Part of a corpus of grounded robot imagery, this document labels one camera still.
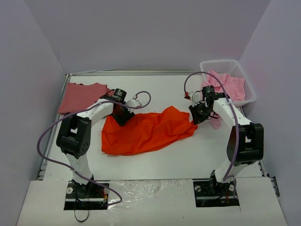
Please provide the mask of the orange t shirt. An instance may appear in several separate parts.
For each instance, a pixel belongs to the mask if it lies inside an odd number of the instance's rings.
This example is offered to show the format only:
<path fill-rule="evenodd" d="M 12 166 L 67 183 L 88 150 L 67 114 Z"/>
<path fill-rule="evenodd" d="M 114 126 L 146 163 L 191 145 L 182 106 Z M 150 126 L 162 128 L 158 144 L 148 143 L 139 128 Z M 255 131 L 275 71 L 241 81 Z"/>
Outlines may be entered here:
<path fill-rule="evenodd" d="M 153 152 L 193 136 L 197 128 L 189 113 L 173 106 L 161 113 L 138 113 L 124 126 L 109 116 L 101 132 L 101 151 L 108 155 Z"/>

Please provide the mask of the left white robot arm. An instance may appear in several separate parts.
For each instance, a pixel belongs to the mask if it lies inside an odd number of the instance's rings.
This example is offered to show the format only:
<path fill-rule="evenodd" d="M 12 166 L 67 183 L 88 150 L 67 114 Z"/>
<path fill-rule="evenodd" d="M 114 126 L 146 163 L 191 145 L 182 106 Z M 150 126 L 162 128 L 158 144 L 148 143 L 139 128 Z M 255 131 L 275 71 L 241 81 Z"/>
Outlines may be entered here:
<path fill-rule="evenodd" d="M 87 151 L 91 142 L 91 128 L 101 119 L 112 116 L 119 126 L 124 126 L 134 117 L 134 109 L 142 106 L 137 97 L 125 101 L 126 92 L 115 89 L 113 94 L 101 96 L 91 110 L 85 110 L 62 120 L 56 145 L 61 149 L 73 168 L 72 183 L 84 197 L 91 196 L 95 185 L 89 168 Z"/>

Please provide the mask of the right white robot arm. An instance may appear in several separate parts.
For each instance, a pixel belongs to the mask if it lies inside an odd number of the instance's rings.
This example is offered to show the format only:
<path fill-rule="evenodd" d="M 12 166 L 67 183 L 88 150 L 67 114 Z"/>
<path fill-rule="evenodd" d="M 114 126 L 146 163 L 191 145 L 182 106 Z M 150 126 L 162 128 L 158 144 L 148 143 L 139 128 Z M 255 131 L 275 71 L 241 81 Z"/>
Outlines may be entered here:
<path fill-rule="evenodd" d="M 241 170 L 255 164 L 264 156 L 264 128 L 260 123 L 247 119 L 225 93 L 217 93 L 213 86 L 204 86 L 202 99 L 189 106 L 193 124 L 198 125 L 209 118 L 221 118 L 231 129 L 226 148 L 226 160 L 211 173 L 209 190 L 220 194 L 225 183 L 232 183 Z"/>

